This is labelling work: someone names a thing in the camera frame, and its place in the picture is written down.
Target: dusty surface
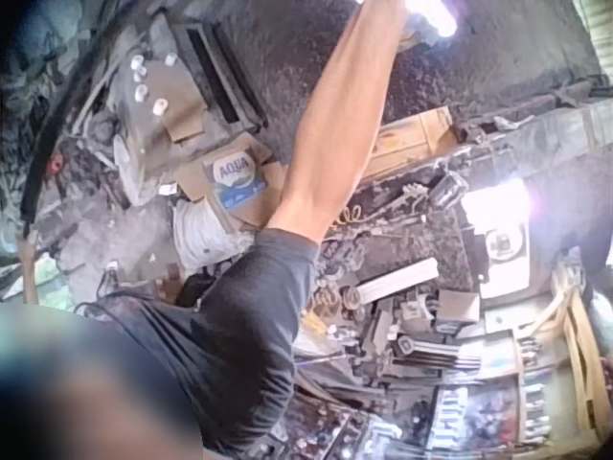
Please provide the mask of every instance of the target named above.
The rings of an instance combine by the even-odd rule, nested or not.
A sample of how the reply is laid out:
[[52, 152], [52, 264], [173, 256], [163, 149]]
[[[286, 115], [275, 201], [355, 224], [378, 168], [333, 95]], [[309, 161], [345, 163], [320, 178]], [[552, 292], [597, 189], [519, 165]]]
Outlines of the dusty surface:
[[[398, 56], [384, 119], [451, 104], [472, 116], [600, 72], [571, 0], [456, 0], [453, 39]], [[188, 9], [220, 22], [268, 114], [261, 138], [287, 161], [307, 98], [353, 0], [211, 0]]]

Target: cardboard box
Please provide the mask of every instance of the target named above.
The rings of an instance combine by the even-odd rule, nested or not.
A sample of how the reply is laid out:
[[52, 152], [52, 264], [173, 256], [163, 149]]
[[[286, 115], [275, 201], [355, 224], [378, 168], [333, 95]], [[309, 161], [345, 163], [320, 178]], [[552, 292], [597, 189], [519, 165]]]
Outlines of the cardboard box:
[[175, 178], [191, 201], [207, 197], [228, 233], [245, 224], [262, 228], [279, 205], [285, 180], [286, 167], [271, 158], [270, 150], [243, 133], [183, 165]]

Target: gray t-shirt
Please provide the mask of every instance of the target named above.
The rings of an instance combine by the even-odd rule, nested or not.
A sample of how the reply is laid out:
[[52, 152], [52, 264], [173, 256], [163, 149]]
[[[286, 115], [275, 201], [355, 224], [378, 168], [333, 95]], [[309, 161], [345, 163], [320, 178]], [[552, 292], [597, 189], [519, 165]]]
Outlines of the gray t-shirt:
[[111, 295], [85, 315], [112, 324], [159, 359], [192, 403], [205, 448], [236, 456], [272, 428], [292, 395], [291, 347], [318, 250], [313, 241], [267, 229], [198, 312]]

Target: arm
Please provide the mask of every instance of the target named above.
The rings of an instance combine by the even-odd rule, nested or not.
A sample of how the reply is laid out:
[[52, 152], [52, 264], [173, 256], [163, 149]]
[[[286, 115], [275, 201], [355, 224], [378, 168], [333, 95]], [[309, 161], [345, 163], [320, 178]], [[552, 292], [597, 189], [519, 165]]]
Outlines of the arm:
[[320, 242], [351, 198], [375, 144], [406, 17], [402, 0], [369, 0], [350, 22], [299, 125], [269, 228]]
[[23, 276], [23, 303], [38, 305], [38, 292], [36, 290], [35, 264], [36, 264], [36, 232], [32, 232], [27, 240], [19, 239], [19, 259]]

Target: clutter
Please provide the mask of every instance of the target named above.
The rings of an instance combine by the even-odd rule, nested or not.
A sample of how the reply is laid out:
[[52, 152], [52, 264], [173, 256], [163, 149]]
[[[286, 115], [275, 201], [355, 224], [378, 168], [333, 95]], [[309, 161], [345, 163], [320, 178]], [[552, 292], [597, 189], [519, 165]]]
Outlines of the clutter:
[[164, 64], [172, 67], [176, 63], [177, 59], [178, 56], [175, 53], [168, 53], [164, 58]]
[[442, 334], [457, 331], [467, 324], [479, 322], [481, 296], [476, 292], [456, 292], [441, 289], [436, 329]]
[[148, 88], [143, 84], [139, 84], [136, 87], [136, 90], [134, 91], [134, 100], [137, 103], [143, 103], [145, 99], [147, 98], [148, 93], [149, 93]]
[[142, 67], [143, 63], [145, 63], [145, 58], [143, 55], [136, 55], [132, 57], [132, 60], [130, 61], [130, 69], [136, 70], [139, 67]]
[[161, 117], [169, 108], [169, 102], [166, 99], [158, 99], [153, 105], [153, 114]]
[[160, 187], [158, 194], [162, 196], [173, 196], [179, 192], [179, 185], [176, 182], [164, 184]]
[[394, 292], [424, 283], [438, 276], [437, 261], [430, 258], [364, 283], [357, 287], [357, 291], [362, 303], [370, 304]]
[[430, 192], [428, 200], [437, 211], [452, 208], [468, 192], [468, 183], [456, 172], [447, 171]]
[[252, 232], [228, 234], [207, 198], [179, 201], [172, 219], [174, 245], [186, 276], [244, 252], [253, 244]]
[[180, 142], [203, 132], [207, 105], [185, 64], [180, 60], [173, 66], [151, 61], [147, 70], [147, 85], [152, 98], [168, 101], [165, 111], [159, 113], [154, 108], [153, 113], [163, 115], [170, 139]]
[[450, 153], [458, 147], [449, 109], [441, 107], [384, 126], [379, 131], [364, 179]]
[[141, 77], [141, 79], [144, 79], [147, 76], [148, 70], [146, 67], [141, 65], [140, 67], [136, 68], [134, 73], [138, 74]]
[[280, 163], [250, 134], [184, 165], [175, 178], [192, 201], [207, 197], [227, 232], [245, 223], [262, 228], [277, 209], [284, 184]]
[[494, 117], [494, 124], [496, 125], [496, 129], [498, 129], [500, 132], [515, 131], [524, 126], [526, 123], [531, 122], [533, 119], [534, 115], [530, 115], [519, 122], [511, 122], [503, 117]]

